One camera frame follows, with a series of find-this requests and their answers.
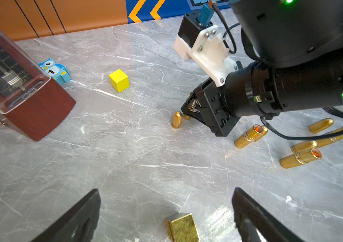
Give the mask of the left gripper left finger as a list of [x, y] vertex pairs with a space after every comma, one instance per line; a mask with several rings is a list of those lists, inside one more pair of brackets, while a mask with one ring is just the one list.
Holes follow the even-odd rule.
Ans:
[[97, 228], [101, 199], [92, 189], [56, 222], [38, 235], [34, 242], [90, 242]]

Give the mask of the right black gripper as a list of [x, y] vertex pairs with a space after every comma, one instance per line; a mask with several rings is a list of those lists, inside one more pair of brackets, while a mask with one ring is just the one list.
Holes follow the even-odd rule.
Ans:
[[231, 114], [226, 107], [222, 89], [216, 87], [215, 82], [208, 78], [196, 87], [181, 106], [181, 111], [185, 106], [196, 101], [195, 112], [190, 116], [209, 127], [211, 132], [217, 137], [227, 137], [236, 123], [240, 120]]

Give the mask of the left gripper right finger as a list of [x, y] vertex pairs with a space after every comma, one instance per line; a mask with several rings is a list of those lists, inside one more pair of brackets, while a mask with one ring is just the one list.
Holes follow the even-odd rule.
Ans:
[[232, 205], [236, 228], [243, 242], [260, 242], [260, 236], [268, 242], [302, 241], [241, 188], [235, 188]]

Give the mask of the gold lipstick cap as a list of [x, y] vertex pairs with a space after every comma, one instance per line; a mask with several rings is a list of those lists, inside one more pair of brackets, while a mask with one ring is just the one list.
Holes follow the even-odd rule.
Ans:
[[183, 121], [183, 114], [181, 112], [176, 112], [173, 116], [171, 126], [174, 129], [179, 129]]
[[322, 119], [309, 125], [308, 130], [313, 134], [317, 134], [331, 127], [334, 124], [334, 122], [335, 121], [331, 118]]
[[318, 143], [317, 141], [303, 141], [291, 147], [291, 151], [293, 153], [310, 150], [312, 148], [317, 148]]

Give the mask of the gold lipstick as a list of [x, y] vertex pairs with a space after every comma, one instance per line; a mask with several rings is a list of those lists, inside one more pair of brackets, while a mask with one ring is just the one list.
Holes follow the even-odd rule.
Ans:
[[328, 138], [328, 139], [317, 140], [316, 148], [322, 148], [324, 146], [331, 145], [333, 143], [337, 143], [342, 139], [343, 139], [343, 134], [336, 136], [336, 137]]
[[249, 130], [244, 132], [237, 140], [234, 142], [235, 146], [239, 149], [244, 148], [251, 142], [256, 142], [265, 134], [264, 128], [260, 125], [254, 125]]
[[280, 160], [280, 165], [283, 168], [289, 169], [297, 166], [306, 165], [310, 162], [319, 160], [322, 158], [321, 152], [316, 148], [297, 152], [293, 155], [289, 155]]
[[196, 101], [192, 102], [188, 106], [185, 106], [183, 109], [183, 118], [185, 120], [190, 120], [191, 119], [191, 114], [195, 112], [196, 108]]

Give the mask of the yellow black small block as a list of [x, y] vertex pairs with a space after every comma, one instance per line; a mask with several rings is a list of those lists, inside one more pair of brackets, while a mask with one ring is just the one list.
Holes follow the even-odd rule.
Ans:
[[176, 213], [165, 220], [172, 242], [199, 242], [200, 238], [192, 213]]

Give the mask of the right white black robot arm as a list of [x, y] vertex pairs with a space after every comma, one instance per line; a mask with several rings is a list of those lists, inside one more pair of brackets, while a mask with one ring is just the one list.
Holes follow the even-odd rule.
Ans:
[[184, 115], [226, 137], [241, 117], [265, 126], [283, 112], [322, 108], [342, 118], [343, 1], [230, 1], [252, 63], [236, 52], [211, 22], [220, 10], [209, 1], [186, 13], [174, 48], [209, 76], [182, 105]]

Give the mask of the yellow cube far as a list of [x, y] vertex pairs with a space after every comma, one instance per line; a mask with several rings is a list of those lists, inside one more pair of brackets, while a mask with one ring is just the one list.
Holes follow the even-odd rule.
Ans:
[[121, 69], [109, 74], [109, 79], [111, 85], [119, 93], [130, 87], [129, 77]]

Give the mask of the small blue owl toy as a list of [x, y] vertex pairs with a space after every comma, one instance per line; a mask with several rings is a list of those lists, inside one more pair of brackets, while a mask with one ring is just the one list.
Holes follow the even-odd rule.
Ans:
[[49, 58], [38, 65], [61, 86], [71, 80], [70, 72], [67, 70], [66, 66], [56, 63], [52, 58]]

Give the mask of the dark red metronome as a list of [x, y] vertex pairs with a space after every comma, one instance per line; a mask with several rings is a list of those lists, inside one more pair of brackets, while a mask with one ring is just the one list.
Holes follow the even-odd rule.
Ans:
[[8, 127], [39, 141], [75, 104], [53, 77], [0, 31], [0, 128]]

